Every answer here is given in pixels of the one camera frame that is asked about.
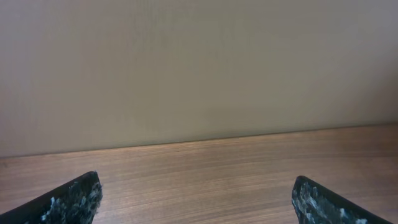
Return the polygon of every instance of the wooden table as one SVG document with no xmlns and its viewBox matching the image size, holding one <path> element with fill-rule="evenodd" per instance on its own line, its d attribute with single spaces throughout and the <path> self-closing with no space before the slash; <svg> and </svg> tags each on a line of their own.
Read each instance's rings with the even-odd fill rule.
<svg viewBox="0 0 398 224">
<path fill-rule="evenodd" d="M 97 224 L 298 223 L 298 175 L 398 223 L 398 125 L 0 159 L 0 213 L 89 170 Z"/>
</svg>

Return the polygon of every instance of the dark textured object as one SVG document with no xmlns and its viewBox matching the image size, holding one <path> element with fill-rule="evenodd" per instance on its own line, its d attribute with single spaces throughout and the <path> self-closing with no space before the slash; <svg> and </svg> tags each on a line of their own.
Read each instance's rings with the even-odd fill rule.
<svg viewBox="0 0 398 224">
<path fill-rule="evenodd" d="M 296 179 L 292 204 L 300 224 L 390 223 L 304 176 Z"/>
<path fill-rule="evenodd" d="M 90 224 L 101 199 L 100 180 L 92 171 L 0 215 L 0 223 Z"/>
</svg>

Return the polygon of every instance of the wall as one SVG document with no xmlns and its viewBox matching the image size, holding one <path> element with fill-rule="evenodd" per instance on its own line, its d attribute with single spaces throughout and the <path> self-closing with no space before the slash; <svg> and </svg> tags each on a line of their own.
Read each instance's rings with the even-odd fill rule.
<svg viewBox="0 0 398 224">
<path fill-rule="evenodd" d="M 0 1 L 0 156 L 398 119 L 398 1 Z"/>
</svg>

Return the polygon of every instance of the wooden surface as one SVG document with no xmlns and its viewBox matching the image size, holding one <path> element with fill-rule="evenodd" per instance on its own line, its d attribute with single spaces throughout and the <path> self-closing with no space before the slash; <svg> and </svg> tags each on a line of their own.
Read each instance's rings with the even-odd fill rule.
<svg viewBox="0 0 398 224">
<path fill-rule="evenodd" d="M 0 159 L 0 213 L 97 170 L 94 223 L 297 223 L 306 175 L 398 222 L 398 126 Z"/>
</svg>

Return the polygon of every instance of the speckled black material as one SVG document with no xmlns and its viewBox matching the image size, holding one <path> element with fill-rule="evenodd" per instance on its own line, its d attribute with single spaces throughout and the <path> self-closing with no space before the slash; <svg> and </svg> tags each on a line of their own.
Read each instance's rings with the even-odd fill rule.
<svg viewBox="0 0 398 224">
<path fill-rule="evenodd" d="M 91 171 L 0 215 L 0 223 L 90 224 L 101 199 L 98 174 Z"/>
<path fill-rule="evenodd" d="M 294 185 L 292 204 L 300 224 L 389 223 L 303 176 Z"/>
<path fill-rule="evenodd" d="M 62 198 L 51 198 L 50 210 L 41 216 L 40 223 L 45 224 L 90 224 L 102 199 L 99 182 L 90 192 L 81 191 L 80 183 L 70 187 L 69 193 Z"/>
</svg>

